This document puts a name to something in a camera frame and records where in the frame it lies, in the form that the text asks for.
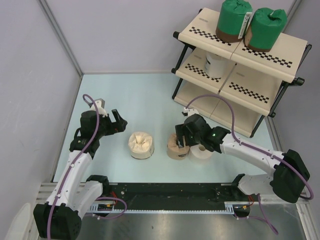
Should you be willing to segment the brown paper roll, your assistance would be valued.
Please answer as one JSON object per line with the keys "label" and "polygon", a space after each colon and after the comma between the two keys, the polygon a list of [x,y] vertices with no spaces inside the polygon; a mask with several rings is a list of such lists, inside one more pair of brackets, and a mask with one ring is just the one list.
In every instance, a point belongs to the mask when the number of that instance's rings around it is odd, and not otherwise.
{"label": "brown paper roll", "polygon": [[167,155],[173,160],[184,160],[190,151],[189,146],[179,148],[177,145],[177,135],[172,133],[167,141]]}

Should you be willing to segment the green roll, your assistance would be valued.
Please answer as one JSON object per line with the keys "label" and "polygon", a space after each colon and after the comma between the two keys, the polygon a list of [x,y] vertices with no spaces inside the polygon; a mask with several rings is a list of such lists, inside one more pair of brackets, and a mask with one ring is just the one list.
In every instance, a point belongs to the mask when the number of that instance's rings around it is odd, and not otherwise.
{"label": "green roll", "polygon": [[221,5],[216,36],[226,43],[240,42],[247,29],[253,8],[245,0],[225,0]]}
{"label": "green roll", "polygon": [[256,52],[269,52],[287,23],[284,9],[259,8],[247,28],[244,45]]}

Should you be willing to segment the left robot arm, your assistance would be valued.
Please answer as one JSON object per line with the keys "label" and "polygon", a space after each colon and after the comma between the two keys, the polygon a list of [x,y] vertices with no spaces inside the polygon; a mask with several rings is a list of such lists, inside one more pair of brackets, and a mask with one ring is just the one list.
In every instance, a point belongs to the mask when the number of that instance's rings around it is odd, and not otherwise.
{"label": "left robot arm", "polygon": [[51,195],[45,203],[38,203],[33,216],[39,236],[45,239],[75,240],[81,230],[82,220],[90,206],[98,198],[110,196],[111,186],[107,176],[90,175],[79,191],[82,177],[90,166],[100,139],[124,132],[128,122],[116,109],[115,121],[103,109],[90,109],[81,114],[80,127],[70,143],[67,164]]}

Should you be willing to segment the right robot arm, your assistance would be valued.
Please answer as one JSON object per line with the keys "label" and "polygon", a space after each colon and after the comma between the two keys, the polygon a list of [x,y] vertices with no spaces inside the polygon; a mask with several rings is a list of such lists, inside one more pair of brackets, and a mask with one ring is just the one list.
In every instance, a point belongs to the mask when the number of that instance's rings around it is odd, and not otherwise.
{"label": "right robot arm", "polygon": [[189,116],[175,126],[179,148],[202,145],[209,152],[237,157],[264,171],[260,175],[240,174],[230,188],[231,196],[242,201],[252,194],[272,194],[288,203],[296,203],[310,178],[301,156],[290,149],[287,152],[259,148],[250,142],[235,139],[224,127],[210,127],[199,114]]}

